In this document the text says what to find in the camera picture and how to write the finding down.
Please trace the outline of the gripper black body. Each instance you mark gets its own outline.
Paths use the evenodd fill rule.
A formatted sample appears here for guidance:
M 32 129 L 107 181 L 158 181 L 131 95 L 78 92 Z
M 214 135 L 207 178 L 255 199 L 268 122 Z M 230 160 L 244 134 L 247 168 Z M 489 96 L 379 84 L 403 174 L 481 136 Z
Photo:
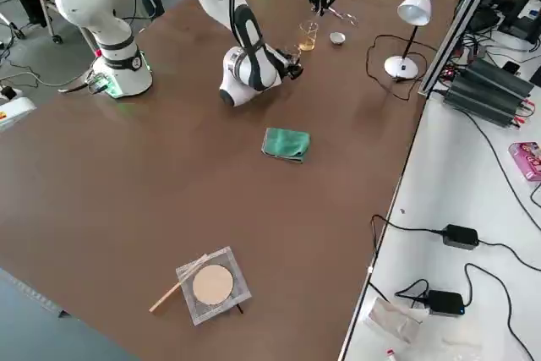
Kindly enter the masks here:
M 284 52 L 283 50 L 279 48 L 273 48 L 270 47 L 270 54 L 274 58 L 274 66 L 280 76 L 281 79 L 284 79 L 285 77 L 292 77 L 291 72 L 291 62 L 292 62 L 292 55 Z

